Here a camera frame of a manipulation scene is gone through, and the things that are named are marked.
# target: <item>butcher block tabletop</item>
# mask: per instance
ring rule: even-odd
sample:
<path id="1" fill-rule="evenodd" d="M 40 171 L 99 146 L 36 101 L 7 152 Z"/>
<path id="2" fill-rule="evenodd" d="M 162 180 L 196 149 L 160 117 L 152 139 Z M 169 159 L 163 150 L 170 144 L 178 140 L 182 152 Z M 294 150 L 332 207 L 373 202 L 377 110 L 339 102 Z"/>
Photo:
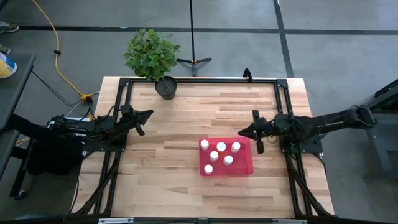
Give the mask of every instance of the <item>butcher block tabletop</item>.
<path id="1" fill-rule="evenodd" d="M 106 115 L 114 105 L 119 78 L 104 77 L 96 116 Z M 311 116 L 304 80 L 287 81 L 294 115 Z M 156 93 L 153 83 L 135 83 L 131 105 L 139 111 L 153 109 L 154 114 L 143 126 L 145 136 L 135 130 L 128 134 L 114 193 L 113 217 L 294 217 L 286 161 L 277 143 L 263 139 L 265 153 L 258 154 L 251 141 L 254 173 L 250 176 L 202 177 L 198 169 L 200 138 L 237 136 L 239 130 L 251 124 L 252 110 L 259 110 L 267 120 L 277 114 L 273 85 L 178 83 L 175 98 L 167 101 Z M 103 152 L 94 152 L 83 161 L 74 211 L 97 187 L 103 157 Z M 302 157 L 309 189 L 333 213 L 322 163 L 312 154 Z M 301 190 L 297 193 L 304 212 Z"/>

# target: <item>black plant pot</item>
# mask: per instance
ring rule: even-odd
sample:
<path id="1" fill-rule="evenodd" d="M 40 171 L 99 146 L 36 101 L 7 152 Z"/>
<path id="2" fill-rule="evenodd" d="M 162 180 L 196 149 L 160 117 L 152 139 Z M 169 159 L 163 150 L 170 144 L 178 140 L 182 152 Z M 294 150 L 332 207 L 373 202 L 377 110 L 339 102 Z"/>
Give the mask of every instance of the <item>black plant pot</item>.
<path id="1" fill-rule="evenodd" d="M 164 76 L 159 81 L 155 82 L 156 92 L 165 100 L 171 100 L 175 97 L 177 90 L 177 81 L 173 77 Z"/>

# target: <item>red plastic bin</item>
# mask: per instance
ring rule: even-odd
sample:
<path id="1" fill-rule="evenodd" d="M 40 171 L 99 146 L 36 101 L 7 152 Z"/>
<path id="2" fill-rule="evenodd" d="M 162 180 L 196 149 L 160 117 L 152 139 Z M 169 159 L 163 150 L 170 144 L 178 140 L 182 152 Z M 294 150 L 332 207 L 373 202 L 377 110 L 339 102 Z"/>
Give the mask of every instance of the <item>red plastic bin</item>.
<path id="1" fill-rule="evenodd" d="M 209 148 L 202 150 L 200 143 L 202 140 L 209 141 Z M 226 150 L 224 152 L 217 151 L 217 144 L 223 142 L 226 144 Z M 233 153 L 231 146 L 234 142 L 239 142 L 241 148 L 238 152 Z M 218 152 L 217 161 L 210 160 L 210 153 L 212 151 Z M 232 156 L 233 162 L 231 165 L 224 165 L 224 158 L 226 156 Z M 205 173 L 206 165 L 213 166 L 213 172 L 211 174 Z M 253 174 L 253 161 L 251 157 L 250 139 L 246 137 L 235 137 L 235 138 L 203 138 L 199 139 L 199 171 L 200 175 L 205 177 L 211 176 L 242 176 Z"/>

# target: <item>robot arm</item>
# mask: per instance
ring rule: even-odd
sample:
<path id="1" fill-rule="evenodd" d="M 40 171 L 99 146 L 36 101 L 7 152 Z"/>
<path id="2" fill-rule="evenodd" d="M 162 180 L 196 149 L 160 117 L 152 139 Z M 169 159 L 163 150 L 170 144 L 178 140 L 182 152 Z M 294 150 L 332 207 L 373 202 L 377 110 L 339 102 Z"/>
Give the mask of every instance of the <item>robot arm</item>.
<path id="1" fill-rule="evenodd" d="M 116 143 L 131 129 L 135 128 L 140 136 L 145 135 L 141 125 L 145 125 L 154 112 L 153 110 L 136 111 L 131 105 L 121 106 L 119 111 L 122 115 L 119 121 L 109 114 L 99 116 L 90 122 L 74 121 L 66 119 L 64 116 L 56 116 L 51 119 L 53 125 L 51 125 L 50 131 L 72 141 L 84 141 L 87 151 L 112 151 L 113 143 Z"/>
<path id="2" fill-rule="evenodd" d="M 344 128 L 369 129 L 376 124 L 370 109 L 365 106 L 352 106 L 348 110 L 314 118 L 278 114 L 271 121 L 260 118 L 258 110 L 252 112 L 254 122 L 238 134 L 257 141 L 259 154 L 264 153 L 261 141 L 263 137 L 294 135 L 296 141 L 305 142 L 331 131 Z"/>

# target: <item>person's shoe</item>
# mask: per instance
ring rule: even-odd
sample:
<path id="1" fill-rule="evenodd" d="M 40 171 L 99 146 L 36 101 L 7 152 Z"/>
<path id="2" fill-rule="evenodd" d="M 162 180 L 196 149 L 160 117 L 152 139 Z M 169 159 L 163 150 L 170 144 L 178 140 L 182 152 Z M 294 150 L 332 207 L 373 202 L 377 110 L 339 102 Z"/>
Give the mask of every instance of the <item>person's shoe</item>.
<path id="1" fill-rule="evenodd" d="M 3 32 L 15 32 L 17 30 L 19 30 L 19 25 L 0 21 L 0 34 Z"/>
<path id="2" fill-rule="evenodd" d="M 9 54 L 9 53 L 11 53 L 11 49 L 0 44 L 0 52 Z"/>

